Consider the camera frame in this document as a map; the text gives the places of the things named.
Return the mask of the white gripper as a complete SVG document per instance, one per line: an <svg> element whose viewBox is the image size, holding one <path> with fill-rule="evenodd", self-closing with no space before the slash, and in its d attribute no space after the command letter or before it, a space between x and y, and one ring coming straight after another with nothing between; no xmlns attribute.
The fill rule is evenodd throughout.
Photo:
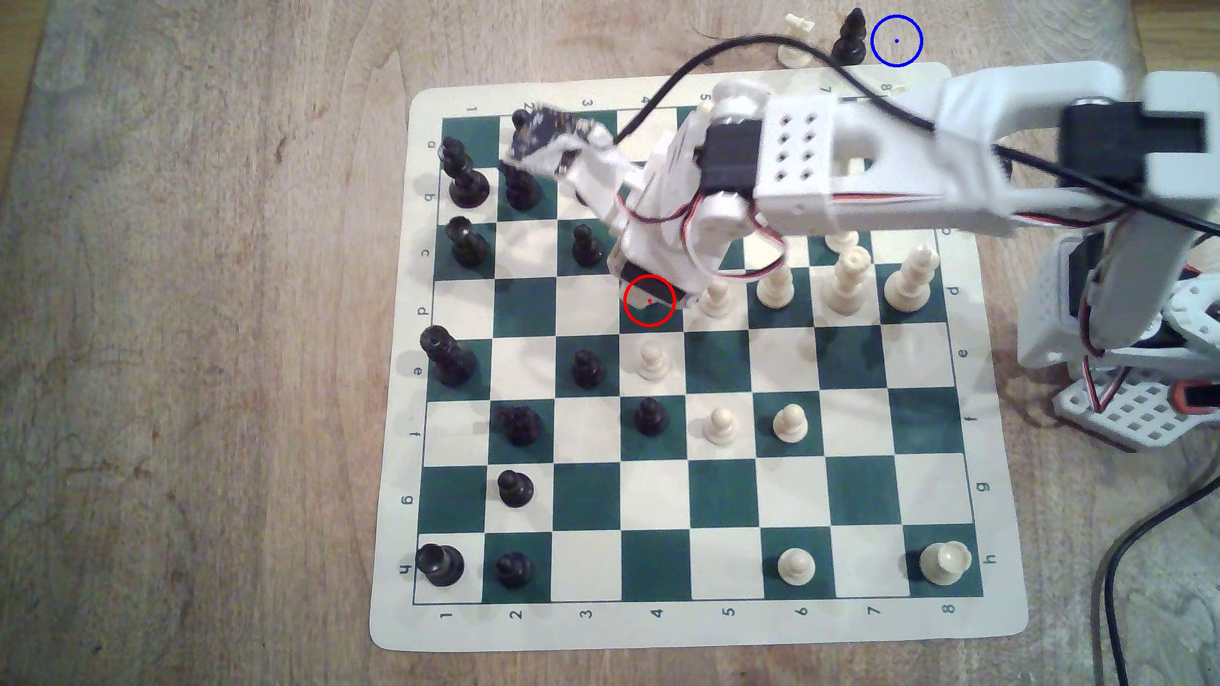
<svg viewBox="0 0 1220 686"><path fill-rule="evenodd" d="M610 254L610 271L623 283L640 273L667 280L675 288L677 308L699 300L732 240L754 229L745 215L747 201L728 193L702 200L687 240L681 240L684 206L698 193L702 179L694 149L704 143L708 125L708 118L686 118L680 131L658 142L643 168L647 183L632 192L626 205L637 215L660 217L662 223L640 225L623 218Z"/></svg>

